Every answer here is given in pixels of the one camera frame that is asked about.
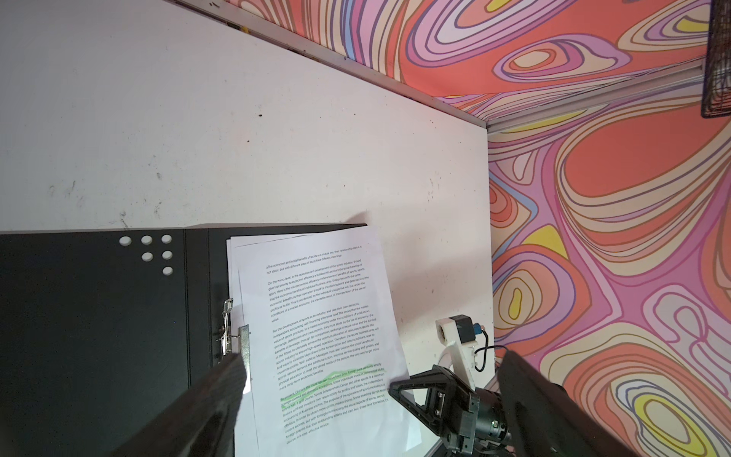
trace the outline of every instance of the colorful patterned wall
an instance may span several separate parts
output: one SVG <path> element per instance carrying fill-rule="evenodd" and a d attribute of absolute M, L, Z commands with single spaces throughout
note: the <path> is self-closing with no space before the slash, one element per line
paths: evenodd
<path fill-rule="evenodd" d="M 229 0 L 495 119 L 705 55 L 711 0 Z"/>
<path fill-rule="evenodd" d="M 731 119 L 700 92 L 490 135 L 496 343 L 641 456 L 731 456 Z"/>

